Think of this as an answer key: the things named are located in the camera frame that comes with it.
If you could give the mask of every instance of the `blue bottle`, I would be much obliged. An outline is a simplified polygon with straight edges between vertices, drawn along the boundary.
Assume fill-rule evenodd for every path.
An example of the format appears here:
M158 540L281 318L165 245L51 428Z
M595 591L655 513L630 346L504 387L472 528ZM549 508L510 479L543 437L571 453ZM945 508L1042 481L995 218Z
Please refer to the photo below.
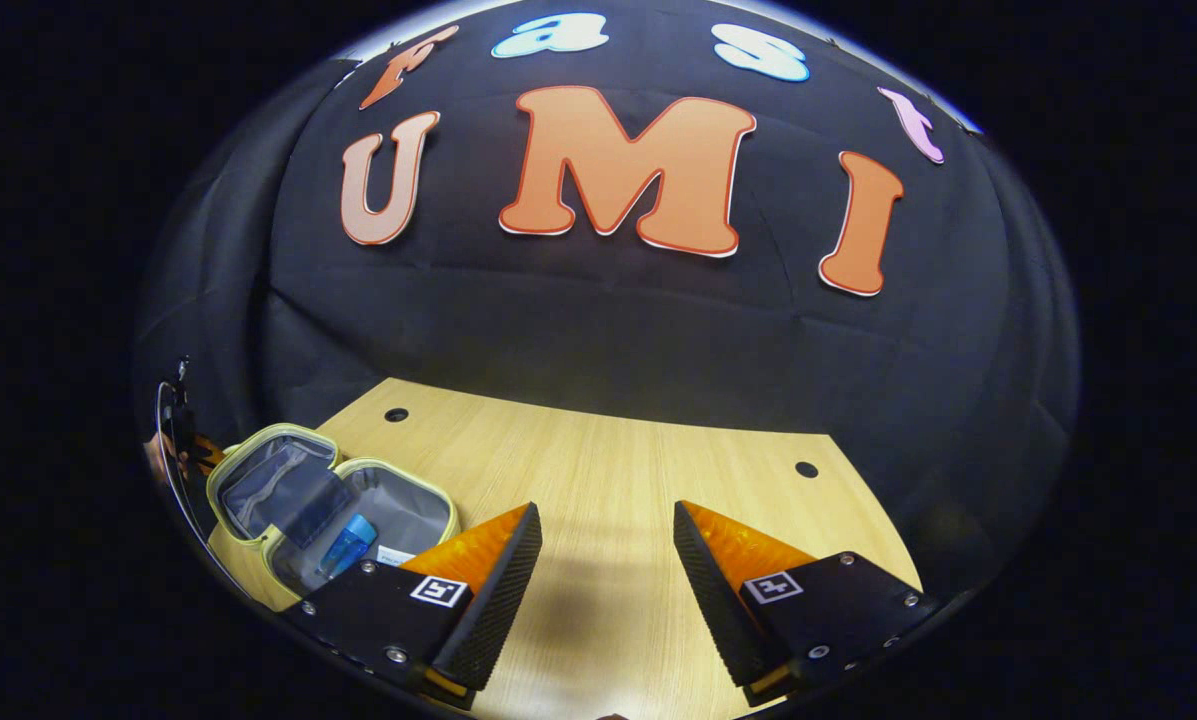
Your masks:
M336 542L328 548L327 555L318 562L316 573L328 580L333 579L361 557L373 542L375 527L371 527L371 523L367 523L364 515L354 514L336 537Z

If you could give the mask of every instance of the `letter s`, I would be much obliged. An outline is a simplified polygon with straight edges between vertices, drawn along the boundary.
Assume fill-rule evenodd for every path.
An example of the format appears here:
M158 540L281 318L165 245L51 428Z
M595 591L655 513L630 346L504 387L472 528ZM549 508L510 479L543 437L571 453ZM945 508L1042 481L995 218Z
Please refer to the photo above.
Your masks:
M725 23L716 24L709 32L722 41L713 45L713 53L735 67L788 83L802 83L812 77L807 65L802 63L807 55L790 42L758 32L757 29Z

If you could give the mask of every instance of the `wooden table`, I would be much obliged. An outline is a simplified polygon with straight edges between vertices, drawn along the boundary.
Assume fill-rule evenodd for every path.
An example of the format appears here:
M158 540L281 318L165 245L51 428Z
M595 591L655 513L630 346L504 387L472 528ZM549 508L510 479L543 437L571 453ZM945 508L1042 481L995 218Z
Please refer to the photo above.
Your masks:
M409 416L389 423L402 407ZM387 379L320 433L446 489L462 527L523 502L543 550L492 679L488 720L753 712L674 548L689 500L813 556L851 550L920 588L904 542L830 437L650 423ZM816 466L814 478L796 462Z

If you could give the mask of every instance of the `yellow pouch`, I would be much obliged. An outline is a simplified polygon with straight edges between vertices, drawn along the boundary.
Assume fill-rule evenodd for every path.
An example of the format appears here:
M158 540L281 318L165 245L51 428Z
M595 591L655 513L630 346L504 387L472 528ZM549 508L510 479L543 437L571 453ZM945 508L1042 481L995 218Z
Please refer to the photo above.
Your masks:
M314 569L354 514L377 530L364 557L384 565L460 532L442 488L375 457L341 462L333 439L299 425L271 425L224 454L206 482L217 518L208 544L233 580L275 612L327 582Z

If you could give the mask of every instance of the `pink letter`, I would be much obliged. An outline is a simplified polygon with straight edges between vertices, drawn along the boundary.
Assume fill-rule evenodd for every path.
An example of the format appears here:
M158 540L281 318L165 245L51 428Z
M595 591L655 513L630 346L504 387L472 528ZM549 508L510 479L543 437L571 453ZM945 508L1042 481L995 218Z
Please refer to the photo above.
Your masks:
M910 102L909 97L881 87L879 92L886 94L891 104L895 105L897 115L900 118L900 127L905 128L905 135L909 135L909 140L913 141L915 147L923 155L926 155L928 160L937 165L944 163L944 152L941 152L940 147L932 145L931 139L926 136L928 129L931 129L931 120L923 117L923 114L915 108L913 102Z
M379 213L366 206L366 178L371 155L379 150L384 138L379 133L363 138L345 151L345 182L341 185L341 224L345 232L359 245L384 245L393 240L411 221L417 206L417 184L420 179L420 151L425 133L438 124L433 110L402 120L393 128L397 152L393 158L393 188L389 202Z

